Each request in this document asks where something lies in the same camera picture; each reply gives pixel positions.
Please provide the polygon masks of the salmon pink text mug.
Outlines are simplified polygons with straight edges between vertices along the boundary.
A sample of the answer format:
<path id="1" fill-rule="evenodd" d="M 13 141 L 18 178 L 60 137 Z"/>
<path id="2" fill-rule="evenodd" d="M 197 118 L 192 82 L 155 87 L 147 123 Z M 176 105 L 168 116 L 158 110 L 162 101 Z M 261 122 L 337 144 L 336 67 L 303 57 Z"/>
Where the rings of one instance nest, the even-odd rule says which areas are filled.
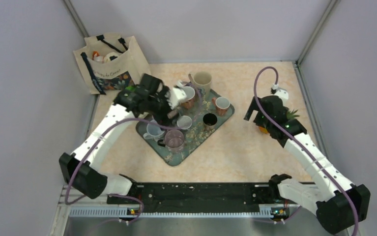
<path id="1" fill-rule="evenodd" d="M 225 97 L 214 97 L 212 98 L 212 103 L 219 116 L 224 116 L 231 105 L 230 101 Z"/>

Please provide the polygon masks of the grey blue glass mug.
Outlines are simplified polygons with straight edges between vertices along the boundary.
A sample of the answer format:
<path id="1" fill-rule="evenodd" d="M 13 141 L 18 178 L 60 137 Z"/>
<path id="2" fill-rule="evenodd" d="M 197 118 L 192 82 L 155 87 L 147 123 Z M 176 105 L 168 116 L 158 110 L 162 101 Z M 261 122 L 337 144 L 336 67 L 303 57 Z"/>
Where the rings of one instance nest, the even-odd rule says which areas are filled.
<path id="1" fill-rule="evenodd" d="M 152 123 L 157 124 L 157 121 L 153 119 L 150 121 L 150 123 L 147 124 L 146 132 L 143 134 L 143 138 L 145 140 L 154 140 L 154 141 L 163 139 L 166 132 L 162 130 L 159 126 L 153 125 Z"/>

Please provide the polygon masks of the pink flower mug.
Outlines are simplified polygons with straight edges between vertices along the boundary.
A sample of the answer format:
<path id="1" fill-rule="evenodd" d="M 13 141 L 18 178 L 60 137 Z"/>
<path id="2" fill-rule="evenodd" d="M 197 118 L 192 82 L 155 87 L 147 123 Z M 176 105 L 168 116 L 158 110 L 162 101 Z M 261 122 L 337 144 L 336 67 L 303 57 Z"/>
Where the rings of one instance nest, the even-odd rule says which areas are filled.
<path id="1" fill-rule="evenodd" d="M 190 110 L 194 106 L 196 92 L 190 86 L 185 86 L 182 88 L 186 94 L 186 98 L 181 102 L 181 106 L 187 110 Z"/>

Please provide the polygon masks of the small blue grey mug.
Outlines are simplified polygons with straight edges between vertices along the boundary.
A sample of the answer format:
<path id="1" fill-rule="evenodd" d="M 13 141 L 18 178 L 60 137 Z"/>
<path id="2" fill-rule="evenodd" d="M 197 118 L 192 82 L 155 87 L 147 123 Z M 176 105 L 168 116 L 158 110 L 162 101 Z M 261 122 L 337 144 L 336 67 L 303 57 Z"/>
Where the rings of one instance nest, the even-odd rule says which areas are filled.
<path id="1" fill-rule="evenodd" d="M 179 129 L 188 130 L 191 128 L 193 121 L 189 116 L 180 116 L 176 124 Z"/>

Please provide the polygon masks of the brown dark mug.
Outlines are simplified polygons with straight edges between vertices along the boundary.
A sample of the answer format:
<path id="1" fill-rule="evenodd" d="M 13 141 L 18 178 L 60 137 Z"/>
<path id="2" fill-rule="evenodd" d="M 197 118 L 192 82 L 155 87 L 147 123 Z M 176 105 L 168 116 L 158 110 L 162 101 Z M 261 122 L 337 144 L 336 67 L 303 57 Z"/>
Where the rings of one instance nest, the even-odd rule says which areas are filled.
<path id="1" fill-rule="evenodd" d="M 207 113 L 203 116 L 203 125 L 206 131 L 212 130 L 217 124 L 218 118 L 213 113 Z"/>

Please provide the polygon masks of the lilac purple mug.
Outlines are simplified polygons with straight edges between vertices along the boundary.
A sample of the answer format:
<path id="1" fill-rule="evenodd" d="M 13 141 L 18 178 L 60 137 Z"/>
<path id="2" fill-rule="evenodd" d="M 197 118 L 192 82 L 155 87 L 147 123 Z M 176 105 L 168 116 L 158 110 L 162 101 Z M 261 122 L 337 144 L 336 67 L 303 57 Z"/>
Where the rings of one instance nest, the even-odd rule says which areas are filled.
<path id="1" fill-rule="evenodd" d="M 157 141 L 157 145 L 167 148 L 171 153 L 180 153 L 184 149 L 185 136 L 180 130 L 168 131 L 163 139 Z"/>

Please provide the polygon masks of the beige tall mug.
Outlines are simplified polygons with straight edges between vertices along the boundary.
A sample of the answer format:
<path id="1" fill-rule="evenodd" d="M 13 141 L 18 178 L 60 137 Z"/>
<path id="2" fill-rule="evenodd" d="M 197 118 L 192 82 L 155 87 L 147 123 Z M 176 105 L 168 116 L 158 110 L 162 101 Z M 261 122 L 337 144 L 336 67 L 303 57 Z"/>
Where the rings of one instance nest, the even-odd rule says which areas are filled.
<path id="1" fill-rule="evenodd" d="M 190 72 L 188 74 L 190 82 L 197 88 L 204 98 L 208 98 L 211 90 L 212 76 L 206 71 Z"/>

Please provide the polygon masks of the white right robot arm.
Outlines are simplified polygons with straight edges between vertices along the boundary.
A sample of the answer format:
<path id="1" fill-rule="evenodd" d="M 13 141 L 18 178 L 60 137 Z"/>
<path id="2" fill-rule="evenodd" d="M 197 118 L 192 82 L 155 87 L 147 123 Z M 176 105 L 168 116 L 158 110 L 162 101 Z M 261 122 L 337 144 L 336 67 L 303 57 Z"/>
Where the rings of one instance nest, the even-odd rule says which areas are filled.
<path id="1" fill-rule="evenodd" d="M 287 174 L 274 175 L 268 189 L 271 201 L 292 200 L 313 213 L 330 234 L 337 234 L 367 218 L 371 193 L 355 185 L 340 173 L 312 141 L 306 128 L 276 95 L 253 97 L 245 119 L 257 111 L 256 126 L 264 128 L 271 138 L 290 152 L 311 177 L 316 189 L 305 186 Z"/>

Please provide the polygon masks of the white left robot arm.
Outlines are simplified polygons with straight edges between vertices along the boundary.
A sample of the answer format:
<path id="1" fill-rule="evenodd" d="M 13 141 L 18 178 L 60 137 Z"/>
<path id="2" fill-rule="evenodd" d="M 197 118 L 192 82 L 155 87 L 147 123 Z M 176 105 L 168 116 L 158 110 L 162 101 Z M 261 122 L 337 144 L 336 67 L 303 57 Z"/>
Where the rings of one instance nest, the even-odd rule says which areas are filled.
<path id="1" fill-rule="evenodd" d="M 123 175 L 107 176 L 99 172 L 103 160 L 111 147 L 133 122 L 152 124 L 165 130 L 176 130 L 177 108 L 188 100 L 185 88 L 194 86 L 179 80 L 173 87 L 152 75 L 143 74 L 138 84 L 127 86 L 114 98 L 107 114 L 71 154 L 63 153 L 59 158 L 61 172 L 67 189 L 64 201 L 70 201 L 72 189 L 82 195 L 95 199 L 102 194 L 118 194 L 125 203 L 132 203 L 138 195 L 129 177 Z"/>

